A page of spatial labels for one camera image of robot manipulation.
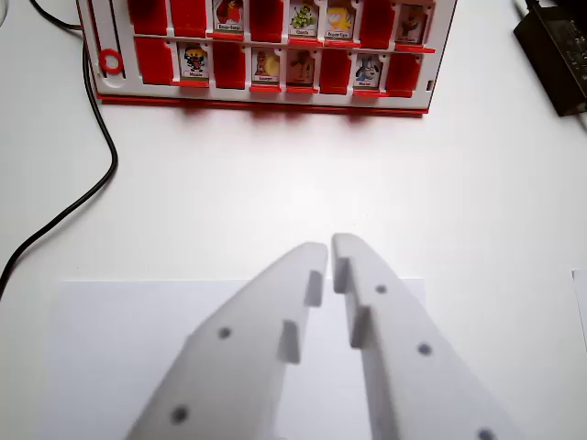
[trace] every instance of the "red flap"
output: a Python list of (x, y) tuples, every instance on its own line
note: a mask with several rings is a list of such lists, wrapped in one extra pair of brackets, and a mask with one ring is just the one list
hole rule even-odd
[(360, 46), (387, 49), (392, 36), (395, 11), (389, 0), (364, 0), (360, 22)]
[(207, 36), (211, 39), (225, 39), (227, 41), (243, 41), (245, 39), (242, 34), (237, 34), (235, 32), (222, 32), (221, 30), (208, 32)]
[(360, 90), (355, 89), (353, 93), (355, 96), (362, 96), (365, 98), (385, 98), (389, 96), (388, 93), (380, 92), (379, 90)]
[(390, 96), (409, 98), (418, 83), (421, 64), (412, 53), (392, 53), (385, 89)]
[(324, 49), (320, 66), (320, 93), (347, 94), (350, 64), (345, 50)]
[(436, 53), (435, 49), (425, 48), (421, 44), (396, 44), (395, 50), (400, 52), (413, 52), (413, 53)]
[(282, 88), (279, 85), (251, 85), (249, 87), (251, 92), (261, 92), (262, 94), (280, 94)]
[(145, 84), (166, 84), (173, 79), (172, 50), (161, 38), (135, 38), (138, 68)]
[(205, 37), (205, 0), (171, 0), (175, 35)]
[(245, 88), (245, 53), (237, 43), (212, 43), (214, 76), (220, 89)]
[(165, 35), (167, 12), (165, 0), (128, 0), (130, 21), (137, 34)]
[(249, 0), (250, 39), (282, 41), (283, 3), (281, 0)]
[(319, 48), (322, 46), (322, 42), (315, 38), (296, 38), (290, 37), (289, 43), (295, 46), (307, 46), (310, 48)]
[(360, 48), (359, 43), (355, 43), (352, 40), (344, 40), (344, 39), (325, 39), (324, 45), (327, 48), (341, 48), (341, 49)]
[(208, 80), (206, 81), (199, 81), (199, 80), (181, 80), (181, 81), (172, 81), (172, 85), (177, 85), (179, 87), (193, 87), (196, 89), (207, 89), (210, 86)]
[(295, 87), (288, 85), (285, 88), (285, 92), (288, 94), (317, 94), (318, 90), (314, 87)]

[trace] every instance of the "character card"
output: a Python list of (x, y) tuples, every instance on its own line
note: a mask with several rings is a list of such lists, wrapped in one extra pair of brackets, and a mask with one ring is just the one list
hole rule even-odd
[(378, 90), (382, 76), (383, 63), (377, 55), (360, 53), (357, 55), (357, 71), (355, 72), (355, 89)]
[(290, 2), (290, 29), (292, 37), (315, 38), (318, 29), (318, 8), (303, 0)]
[(312, 87), (314, 85), (314, 62), (309, 50), (288, 50), (287, 85)]
[(270, 48), (251, 50), (252, 82), (255, 84), (279, 84), (279, 57)]
[(214, 29), (223, 32), (242, 33), (242, 0), (213, 0)]
[(352, 39), (355, 10), (351, 6), (333, 5), (327, 10), (327, 39)]
[(395, 41), (421, 44), (426, 25), (426, 13), (422, 5), (402, 5), (399, 28)]
[(209, 78), (208, 54), (198, 43), (178, 43), (180, 74), (183, 80), (204, 80)]

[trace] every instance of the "white paper sheet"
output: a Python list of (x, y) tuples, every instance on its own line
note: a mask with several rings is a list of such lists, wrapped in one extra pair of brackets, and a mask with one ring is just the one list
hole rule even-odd
[[(405, 280), (424, 303), (422, 280)], [(220, 281), (66, 281), (50, 313), (43, 439), (124, 439), (183, 340), (244, 285)], [(360, 352), (345, 302), (325, 286), (302, 363), (288, 366), (275, 433), (287, 440), (369, 440)]]

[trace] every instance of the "blue cartoon character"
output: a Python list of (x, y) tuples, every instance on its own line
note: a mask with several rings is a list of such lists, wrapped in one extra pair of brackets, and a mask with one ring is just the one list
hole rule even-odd
[(362, 65), (357, 70), (357, 81), (373, 81), (379, 75), (380, 68), (371, 57), (363, 58)]

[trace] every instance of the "black power adapter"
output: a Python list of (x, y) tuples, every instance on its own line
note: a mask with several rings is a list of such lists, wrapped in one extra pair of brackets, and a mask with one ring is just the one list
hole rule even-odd
[(587, 110), (587, 35), (559, 6), (529, 0), (514, 30), (559, 116)]

